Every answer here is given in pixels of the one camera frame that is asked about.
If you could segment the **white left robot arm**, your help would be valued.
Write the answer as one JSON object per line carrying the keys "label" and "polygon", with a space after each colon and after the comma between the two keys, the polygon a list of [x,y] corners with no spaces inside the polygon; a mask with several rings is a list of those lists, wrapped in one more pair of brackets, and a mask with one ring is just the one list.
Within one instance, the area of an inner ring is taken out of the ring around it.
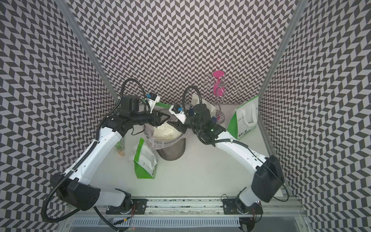
{"label": "white left robot arm", "polygon": [[122,97],[117,108],[99,124],[96,138],[82,156],[64,174],[52,176],[51,184],[63,202],[82,211],[94,206],[122,207],[124,211],[129,211],[129,193],[120,189],[100,189],[90,183],[105,157],[135,125],[160,126],[169,119],[169,115],[154,109],[160,96],[154,93],[147,95],[148,113],[139,110],[140,100],[140,97],[132,95]]}

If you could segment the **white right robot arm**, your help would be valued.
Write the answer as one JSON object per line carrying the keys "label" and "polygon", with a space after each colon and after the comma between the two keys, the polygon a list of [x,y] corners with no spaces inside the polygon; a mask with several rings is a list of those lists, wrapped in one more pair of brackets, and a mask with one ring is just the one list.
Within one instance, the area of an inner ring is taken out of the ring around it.
{"label": "white right robot arm", "polygon": [[283,171],[278,158],[264,156],[235,139],[223,126],[211,117],[205,104],[197,104],[188,110],[178,104],[169,108],[177,118],[169,124],[178,131],[191,129],[205,145],[213,145],[236,159],[252,175],[252,181],[235,198],[237,210],[242,214],[258,213],[260,203],[268,203],[284,186]]}

